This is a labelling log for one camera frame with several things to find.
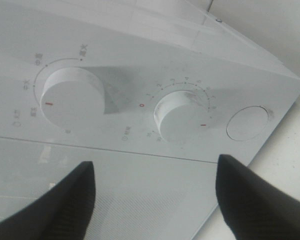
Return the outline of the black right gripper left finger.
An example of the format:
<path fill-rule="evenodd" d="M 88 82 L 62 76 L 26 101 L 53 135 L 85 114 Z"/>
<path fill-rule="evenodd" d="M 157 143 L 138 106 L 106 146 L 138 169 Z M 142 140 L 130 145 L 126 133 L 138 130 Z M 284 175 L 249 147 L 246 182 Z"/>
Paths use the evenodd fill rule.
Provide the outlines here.
<path fill-rule="evenodd" d="M 83 161 L 47 193 L 0 222 L 0 240 L 83 240 L 95 208 L 95 171 Z"/>

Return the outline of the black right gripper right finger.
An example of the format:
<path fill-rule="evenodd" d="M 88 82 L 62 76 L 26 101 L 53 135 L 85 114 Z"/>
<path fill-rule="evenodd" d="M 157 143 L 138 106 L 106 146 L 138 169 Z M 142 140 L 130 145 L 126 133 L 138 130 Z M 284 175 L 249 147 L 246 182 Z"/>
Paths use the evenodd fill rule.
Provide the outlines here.
<path fill-rule="evenodd" d="M 237 240 L 300 240 L 300 201 L 231 155 L 218 157 L 215 192 Z"/>

